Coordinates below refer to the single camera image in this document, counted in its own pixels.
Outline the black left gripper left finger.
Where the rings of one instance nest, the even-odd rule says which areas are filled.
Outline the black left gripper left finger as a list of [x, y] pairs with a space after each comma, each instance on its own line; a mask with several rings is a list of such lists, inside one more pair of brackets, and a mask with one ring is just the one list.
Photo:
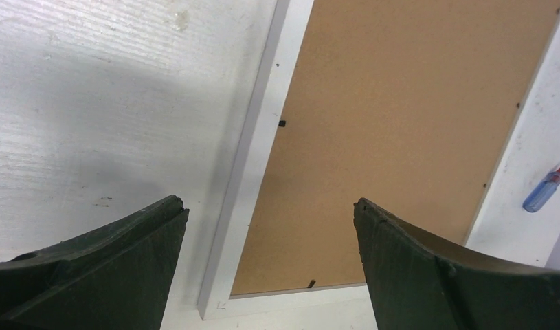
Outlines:
[[188, 216], [171, 195], [0, 262], [0, 329], [159, 329]]

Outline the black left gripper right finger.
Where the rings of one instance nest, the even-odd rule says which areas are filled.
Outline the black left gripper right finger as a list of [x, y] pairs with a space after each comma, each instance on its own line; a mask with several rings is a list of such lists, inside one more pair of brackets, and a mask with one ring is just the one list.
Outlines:
[[354, 226], [379, 329], [560, 329], [560, 271], [470, 250], [364, 198]]

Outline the white picture frame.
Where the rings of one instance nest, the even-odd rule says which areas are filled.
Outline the white picture frame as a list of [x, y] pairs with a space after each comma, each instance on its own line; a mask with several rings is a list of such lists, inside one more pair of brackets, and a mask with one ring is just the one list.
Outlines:
[[[232, 293], [295, 66], [316, 1], [279, 1], [240, 138], [197, 309], [202, 320], [237, 319], [271, 329], [372, 329], [364, 282]], [[522, 200], [560, 164], [560, 13], [520, 102], [464, 243], [503, 259], [543, 266], [560, 233], [560, 195], [540, 214]]]

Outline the blue red screwdriver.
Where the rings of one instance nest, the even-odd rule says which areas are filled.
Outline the blue red screwdriver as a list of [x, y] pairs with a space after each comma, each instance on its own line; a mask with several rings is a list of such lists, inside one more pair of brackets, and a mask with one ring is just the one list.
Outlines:
[[522, 208], [529, 213], [540, 211], [560, 186], [560, 165], [547, 173], [535, 186], [522, 204]]

